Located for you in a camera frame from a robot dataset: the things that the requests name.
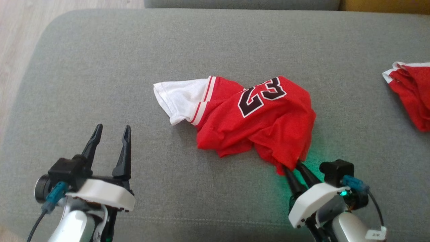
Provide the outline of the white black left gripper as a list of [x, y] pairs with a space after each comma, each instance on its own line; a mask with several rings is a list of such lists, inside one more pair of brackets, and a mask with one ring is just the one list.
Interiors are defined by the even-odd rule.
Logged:
[[[97, 124], [81, 155], [85, 166], [92, 168], [96, 148], [101, 141], [103, 124]], [[112, 176], [117, 179], [131, 178], [131, 127], [126, 125], [122, 140], [123, 147]], [[100, 210], [102, 206], [118, 210], [133, 211], [135, 196], [126, 188], [100, 179], [86, 179], [79, 186], [66, 193], [66, 213], [74, 210]]]

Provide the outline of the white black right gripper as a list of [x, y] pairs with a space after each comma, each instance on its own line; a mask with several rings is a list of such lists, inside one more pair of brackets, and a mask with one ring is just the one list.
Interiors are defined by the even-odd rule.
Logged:
[[300, 172], [307, 187], [301, 184], [298, 178], [287, 166], [282, 166], [292, 198], [297, 199], [289, 213], [289, 221], [293, 228], [302, 227], [305, 221], [313, 214], [316, 216], [317, 226], [334, 219], [347, 210], [342, 192], [350, 191], [350, 187], [335, 187], [322, 181], [309, 170], [303, 162], [299, 161], [296, 169]]

